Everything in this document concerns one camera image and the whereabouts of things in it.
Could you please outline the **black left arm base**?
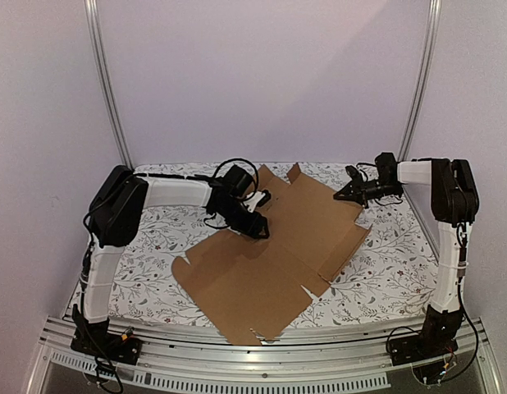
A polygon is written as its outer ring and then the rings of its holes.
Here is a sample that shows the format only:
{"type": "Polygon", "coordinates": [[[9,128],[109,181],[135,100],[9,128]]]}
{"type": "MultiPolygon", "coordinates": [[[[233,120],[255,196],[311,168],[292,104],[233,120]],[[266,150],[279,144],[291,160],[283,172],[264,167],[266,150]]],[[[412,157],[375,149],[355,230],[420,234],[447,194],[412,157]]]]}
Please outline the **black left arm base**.
{"type": "Polygon", "coordinates": [[[93,330],[81,333],[76,330],[71,342],[71,349],[102,359],[108,357],[111,362],[136,365],[142,345],[143,342],[133,336],[124,339],[122,334],[94,332],[93,330]]]}

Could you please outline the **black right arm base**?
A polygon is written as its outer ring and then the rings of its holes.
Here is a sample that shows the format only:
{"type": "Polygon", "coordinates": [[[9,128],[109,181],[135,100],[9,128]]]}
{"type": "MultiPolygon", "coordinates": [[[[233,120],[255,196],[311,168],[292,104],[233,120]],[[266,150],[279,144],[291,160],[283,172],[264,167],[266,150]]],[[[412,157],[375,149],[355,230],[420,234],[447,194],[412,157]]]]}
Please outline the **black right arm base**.
{"type": "Polygon", "coordinates": [[[424,341],[420,330],[406,326],[393,328],[386,339],[385,347],[394,366],[429,360],[458,350],[455,339],[424,341]]]}

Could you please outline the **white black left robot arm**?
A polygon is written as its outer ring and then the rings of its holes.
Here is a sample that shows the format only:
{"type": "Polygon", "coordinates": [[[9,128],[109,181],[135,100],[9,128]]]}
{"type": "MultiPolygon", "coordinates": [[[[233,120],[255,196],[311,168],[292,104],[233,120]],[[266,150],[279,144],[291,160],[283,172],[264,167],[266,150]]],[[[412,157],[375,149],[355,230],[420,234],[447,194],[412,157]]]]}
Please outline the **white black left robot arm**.
{"type": "Polygon", "coordinates": [[[224,176],[138,173],[118,165],[95,195],[84,216],[89,246],[80,274],[80,301],[73,309],[75,324],[87,326],[80,340],[96,356],[113,348],[108,305],[116,267],[139,230],[142,212],[160,206],[204,208],[223,218],[225,226],[252,239],[269,236],[267,219],[258,211],[271,194],[262,190],[260,175],[233,165],[224,176]]]}

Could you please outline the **brown cardboard box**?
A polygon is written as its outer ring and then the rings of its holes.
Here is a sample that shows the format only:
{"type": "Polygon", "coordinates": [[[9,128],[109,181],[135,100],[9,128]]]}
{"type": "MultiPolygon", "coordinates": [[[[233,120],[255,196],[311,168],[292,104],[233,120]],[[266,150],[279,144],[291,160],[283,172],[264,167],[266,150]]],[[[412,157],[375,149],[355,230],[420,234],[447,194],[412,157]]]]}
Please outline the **brown cardboard box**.
{"type": "Polygon", "coordinates": [[[173,277],[234,346],[273,340],[321,297],[365,241],[360,204],[294,164],[283,181],[267,166],[260,186],[272,198],[261,208],[270,236],[252,240],[220,230],[174,259],[173,277]]]}

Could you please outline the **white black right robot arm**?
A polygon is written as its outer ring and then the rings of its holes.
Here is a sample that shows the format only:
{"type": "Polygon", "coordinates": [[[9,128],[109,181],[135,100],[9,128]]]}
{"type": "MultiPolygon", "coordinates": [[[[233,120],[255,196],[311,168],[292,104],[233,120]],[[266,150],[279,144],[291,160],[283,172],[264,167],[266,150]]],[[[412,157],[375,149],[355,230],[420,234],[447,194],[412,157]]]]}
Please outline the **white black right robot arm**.
{"type": "Polygon", "coordinates": [[[364,208],[371,200],[400,198],[406,185],[430,187],[432,215],[439,231],[439,259],[434,290],[415,350],[433,357],[452,341],[463,316],[463,281],[468,266],[468,243],[479,210],[472,168],[466,159],[423,158],[398,162],[392,153],[378,155],[373,166],[377,178],[367,180],[355,166],[345,168],[350,182],[333,199],[355,202],[364,208]]]}

